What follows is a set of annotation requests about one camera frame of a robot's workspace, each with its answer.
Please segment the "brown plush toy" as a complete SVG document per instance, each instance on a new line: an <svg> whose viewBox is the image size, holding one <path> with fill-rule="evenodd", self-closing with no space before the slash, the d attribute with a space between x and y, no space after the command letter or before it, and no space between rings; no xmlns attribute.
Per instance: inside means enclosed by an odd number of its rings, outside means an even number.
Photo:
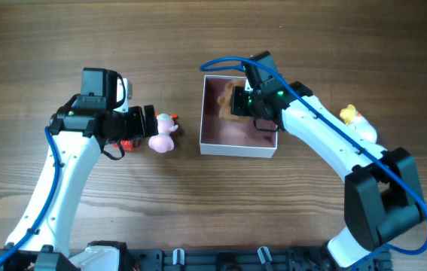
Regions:
<svg viewBox="0 0 427 271"><path fill-rule="evenodd" d="M221 120L228 120L236 123L245 123L249 121L249 117L236 116L231 113L231 97L234 87L244 87L243 79L230 80L225 84L224 92L217 98L217 103L221 106L218 116Z"/></svg>

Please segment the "white cardboard box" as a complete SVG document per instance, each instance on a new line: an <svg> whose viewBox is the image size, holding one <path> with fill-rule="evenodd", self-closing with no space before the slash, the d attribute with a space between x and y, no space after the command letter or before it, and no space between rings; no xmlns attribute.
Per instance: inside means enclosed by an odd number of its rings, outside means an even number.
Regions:
<svg viewBox="0 0 427 271"><path fill-rule="evenodd" d="M200 121L200 153L233 157L271 158L277 150L278 133L271 121L253 118L248 122L236 123L221 120L218 116L220 105L217 98L224 92L225 84L238 76L207 75L203 81L203 104Z"/></svg>

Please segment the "white plush duck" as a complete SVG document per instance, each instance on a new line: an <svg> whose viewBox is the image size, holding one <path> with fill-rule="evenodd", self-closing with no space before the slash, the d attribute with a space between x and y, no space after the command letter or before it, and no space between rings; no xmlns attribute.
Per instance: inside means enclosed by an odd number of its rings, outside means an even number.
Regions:
<svg viewBox="0 0 427 271"><path fill-rule="evenodd" d="M347 105L340 110L340 118L354 132L358 133L364 140L371 143L377 142L377 131L363 117L353 105Z"/></svg>

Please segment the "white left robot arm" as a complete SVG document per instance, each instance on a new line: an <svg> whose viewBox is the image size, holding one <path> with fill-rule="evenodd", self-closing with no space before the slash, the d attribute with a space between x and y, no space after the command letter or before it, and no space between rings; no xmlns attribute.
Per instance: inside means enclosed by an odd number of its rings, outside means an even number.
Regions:
<svg viewBox="0 0 427 271"><path fill-rule="evenodd" d="M107 144L157 134L154 107L126 112L61 107L46 127L47 159L23 217L7 238L24 251L45 245L69 255L73 220L86 180Z"/></svg>

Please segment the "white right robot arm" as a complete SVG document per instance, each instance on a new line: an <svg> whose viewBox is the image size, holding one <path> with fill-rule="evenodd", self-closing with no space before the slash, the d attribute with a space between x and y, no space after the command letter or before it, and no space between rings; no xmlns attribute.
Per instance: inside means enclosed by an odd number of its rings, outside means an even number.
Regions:
<svg viewBox="0 0 427 271"><path fill-rule="evenodd" d="M332 267L355 269L427 222L413 156L378 145L376 131L360 114L339 120L299 81L246 81L230 90L233 115L273 121L309 145L343 181L346 226L325 248Z"/></svg>

